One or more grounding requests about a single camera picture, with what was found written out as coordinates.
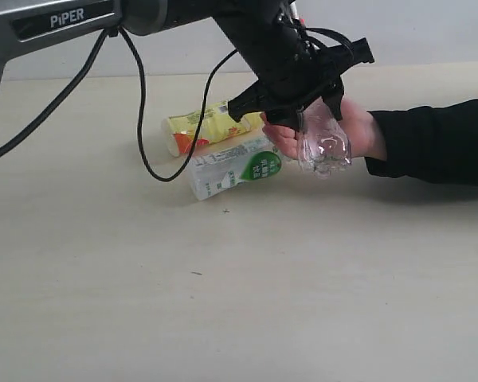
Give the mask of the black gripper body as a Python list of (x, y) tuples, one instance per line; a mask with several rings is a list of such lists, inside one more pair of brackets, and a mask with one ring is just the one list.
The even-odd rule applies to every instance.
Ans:
[(317, 99), (344, 85), (341, 75), (357, 64), (373, 64), (374, 56), (367, 39), (343, 45), (305, 50), (289, 61), (288, 70), (276, 74), (272, 80), (258, 76), (258, 80), (228, 102), (229, 116), (236, 122), (244, 115), (268, 109), (296, 108), (306, 110)]

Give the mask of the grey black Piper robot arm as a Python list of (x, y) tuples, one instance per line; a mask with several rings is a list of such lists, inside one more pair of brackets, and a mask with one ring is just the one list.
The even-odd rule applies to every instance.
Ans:
[(321, 99), (340, 119), (342, 74), (373, 63), (366, 39), (325, 29), (336, 44), (313, 38), (288, 1), (0, 1), (0, 82), (6, 63), (101, 29), (147, 36), (213, 19), (257, 81), (228, 104), (241, 119), (263, 111), (272, 123), (297, 128), (298, 113)]

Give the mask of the black sleeved forearm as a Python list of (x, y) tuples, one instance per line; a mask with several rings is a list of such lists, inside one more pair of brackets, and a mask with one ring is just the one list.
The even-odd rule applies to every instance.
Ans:
[(386, 159), (365, 158), (369, 174), (478, 186), (478, 99), (372, 115), (385, 140)]

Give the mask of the open bare human hand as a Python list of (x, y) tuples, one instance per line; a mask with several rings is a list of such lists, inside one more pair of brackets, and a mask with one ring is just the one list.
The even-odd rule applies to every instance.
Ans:
[[(353, 158), (373, 158), (380, 161), (387, 159), (386, 142), (374, 116), (350, 99), (342, 99), (343, 119), (339, 125), (346, 133), (351, 144)], [(296, 132), (288, 127), (272, 125), (265, 113), (261, 113), (264, 122), (263, 132), (268, 139), (285, 156), (297, 158)]]

